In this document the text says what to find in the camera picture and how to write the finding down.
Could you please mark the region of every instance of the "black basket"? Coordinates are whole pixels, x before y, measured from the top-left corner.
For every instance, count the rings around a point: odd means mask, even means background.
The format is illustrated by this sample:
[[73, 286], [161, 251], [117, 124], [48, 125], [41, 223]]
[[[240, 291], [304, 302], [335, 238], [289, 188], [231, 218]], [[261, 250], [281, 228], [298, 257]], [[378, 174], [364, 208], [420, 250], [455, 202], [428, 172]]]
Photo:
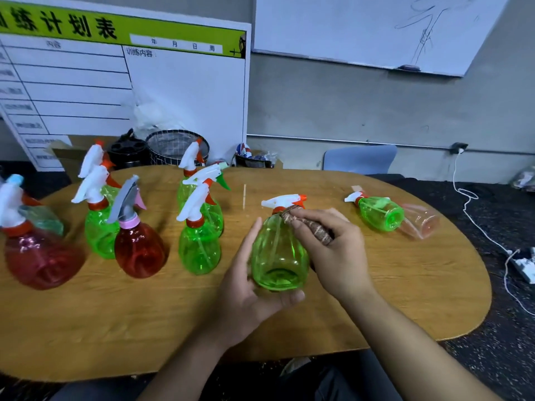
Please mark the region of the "black basket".
[[146, 139], [150, 150], [150, 163], [152, 165], [178, 166], [188, 146], [199, 138], [202, 139], [200, 152], [206, 162], [210, 152], [210, 145], [201, 135], [185, 129], [153, 132]]

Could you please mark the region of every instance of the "wooden table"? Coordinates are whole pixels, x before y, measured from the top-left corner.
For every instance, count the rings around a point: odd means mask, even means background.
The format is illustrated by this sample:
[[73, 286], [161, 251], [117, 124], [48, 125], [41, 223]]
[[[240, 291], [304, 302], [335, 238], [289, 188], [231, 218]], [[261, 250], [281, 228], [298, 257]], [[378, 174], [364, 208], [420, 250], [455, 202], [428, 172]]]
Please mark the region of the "wooden table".
[[[141, 195], [148, 208], [140, 213], [141, 220], [170, 245], [167, 264], [151, 278], [128, 277], [114, 260], [90, 253], [84, 239], [87, 206], [70, 203], [78, 184], [47, 197], [43, 202], [65, 222], [66, 239], [83, 245], [87, 260], [70, 282], [48, 291], [24, 287], [1, 265], [0, 370], [4, 373], [71, 381], [157, 371], [210, 304], [251, 223], [257, 216], [271, 215], [260, 201], [282, 194], [306, 194], [307, 208], [335, 207], [360, 226], [377, 289], [433, 338], [465, 335], [489, 310], [491, 286], [485, 266], [468, 239], [446, 218], [442, 217], [435, 235], [414, 241], [399, 231], [371, 230], [356, 207], [343, 201], [351, 186], [359, 184], [370, 194], [398, 203], [421, 203], [389, 184], [342, 172], [225, 170], [232, 190], [212, 187], [225, 217], [222, 258], [212, 273], [195, 276], [183, 268], [177, 253], [183, 223], [176, 221], [176, 193], [182, 171], [172, 166], [138, 167], [114, 172], [114, 178], [122, 183], [133, 174], [141, 177]], [[225, 358], [268, 360], [366, 347], [315, 273], [310, 272], [304, 291], [303, 303], [263, 323]]]

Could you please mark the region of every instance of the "cardboard box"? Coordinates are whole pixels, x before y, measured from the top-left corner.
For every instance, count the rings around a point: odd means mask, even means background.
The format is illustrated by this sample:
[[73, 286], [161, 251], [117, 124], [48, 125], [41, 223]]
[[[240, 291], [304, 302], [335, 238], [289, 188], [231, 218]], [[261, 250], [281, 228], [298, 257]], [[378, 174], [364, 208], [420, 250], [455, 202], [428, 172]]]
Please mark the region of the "cardboard box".
[[84, 156], [89, 148], [95, 144], [95, 141], [103, 141], [104, 146], [107, 146], [115, 142], [118, 136], [69, 135], [69, 139], [72, 146], [62, 141], [54, 141], [47, 149], [56, 155], [70, 181], [77, 183], [80, 181], [78, 174], [80, 173]]

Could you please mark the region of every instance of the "drawing on whiteboard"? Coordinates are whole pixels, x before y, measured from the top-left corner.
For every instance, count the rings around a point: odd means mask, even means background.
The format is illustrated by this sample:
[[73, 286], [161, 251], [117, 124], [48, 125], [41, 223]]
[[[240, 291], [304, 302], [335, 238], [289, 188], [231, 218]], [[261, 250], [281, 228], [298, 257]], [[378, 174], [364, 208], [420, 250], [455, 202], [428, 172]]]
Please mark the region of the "drawing on whiteboard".
[[431, 38], [434, 26], [437, 24], [440, 16], [453, 10], [462, 10], [469, 7], [475, 0], [414, 0], [411, 5], [411, 13], [416, 12], [404, 22], [394, 26], [396, 29], [407, 28], [419, 22], [426, 26], [422, 30], [422, 35], [418, 40], [418, 46], [414, 51], [411, 59], [411, 65], [416, 65], [420, 55], [426, 53], [428, 46], [433, 47]]

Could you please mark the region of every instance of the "spray bottle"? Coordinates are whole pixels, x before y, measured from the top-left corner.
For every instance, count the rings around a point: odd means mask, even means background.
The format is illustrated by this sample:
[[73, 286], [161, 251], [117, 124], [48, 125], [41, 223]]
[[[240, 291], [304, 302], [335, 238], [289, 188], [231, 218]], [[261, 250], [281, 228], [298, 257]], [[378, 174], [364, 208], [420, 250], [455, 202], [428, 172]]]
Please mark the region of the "spray bottle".
[[5, 261], [22, 284], [46, 290], [70, 280], [84, 264], [84, 253], [61, 236], [35, 228], [18, 211], [22, 205], [23, 177], [12, 175], [0, 187], [0, 226], [7, 240]]
[[[0, 187], [3, 183], [4, 180], [0, 177]], [[23, 192], [22, 202], [23, 204], [19, 207], [20, 215], [30, 221], [36, 228], [63, 236], [63, 223], [49, 207], [41, 204], [25, 192]]]
[[84, 178], [72, 202], [87, 201], [89, 212], [86, 216], [85, 234], [91, 249], [104, 259], [114, 259], [115, 237], [119, 232], [119, 223], [106, 222], [110, 216], [111, 206], [103, 195], [102, 187], [109, 177], [105, 166], [95, 166]]
[[[202, 170], [197, 171], [197, 173], [192, 175], [187, 180], [184, 180], [183, 184], [195, 188], [206, 182], [207, 180], [211, 180], [212, 182], [218, 182], [219, 184], [221, 184], [221, 186], [223, 186], [223, 188], [230, 190], [230, 187], [225, 182], [222, 173], [222, 170], [227, 167], [228, 165], [225, 162], [216, 163], [215, 165], [205, 167]], [[217, 236], [221, 236], [221, 234], [223, 233], [223, 228], [225, 226], [223, 220], [223, 211], [221, 210], [221, 206], [219, 205], [219, 203], [215, 201], [210, 194], [208, 195], [206, 202], [204, 202], [201, 206], [201, 214], [203, 214], [206, 222], [212, 224], [213, 227], [216, 229]]]
[[405, 217], [403, 208], [388, 197], [367, 197], [362, 191], [348, 195], [345, 202], [354, 202], [361, 215], [372, 227], [384, 232], [398, 228]]
[[[111, 169], [113, 163], [110, 161], [110, 157], [108, 156], [108, 153], [104, 151], [103, 147], [104, 143], [102, 141], [96, 141], [96, 143], [89, 148], [84, 156], [80, 174], [78, 174], [79, 178], [86, 178], [94, 168], [100, 165], [104, 165], [106, 168]], [[120, 188], [121, 185], [108, 175], [106, 184], [102, 186], [102, 194], [108, 199], [110, 205], [113, 205], [113, 201], [119, 193]]]
[[192, 142], [190, 146], [184, 152], [182, 159], [178, 165], [179, 168], [184, 169], [184, 177], [180, 180], [180, 185], [178, 186], [177, 201], [178, 201], [178, 212], [182, 211], [184, 204], [195, 190], [195, 186], [192, 184], [184, 184], [183, 181], [190, 178], [197, 172], [197, 167], [195, 166], [195, 160], [197, 160], [202, 166], [204, 166], [204, 160], [202, 154], [200, 153], [200, 147], [202, 143], [202, 138], [197, 139]]
[[186, 221], [180, 234], [178, 254], [184, 267], [194, 274], [210, 273], [221, 258], [219, 235], [201, 212], [203, 203], [209, 200], [211, 184], [211, 179], [199, 184], [177, 216], [177, 221]]
[[263, 207], [273, 208], [273, 212], [252, 246], [251, 270], [257, 284], [268, 290], [298, 288], [307, 280], [308, 253], [279, 214], [291, 205], [303, 207], [306, 199], [305, 195], [290, 194], [262, 202]]
[[128, 179], [113, 203], [108, 223], [119, 221], [121, 229], [115, 238], [115, 256], [119, 266], [131, 277], [150, 277], [164, 266], [167, 252], [162, 238], [141, 222], [134, 204], [146, 209], [137, 186], [139, 177]]

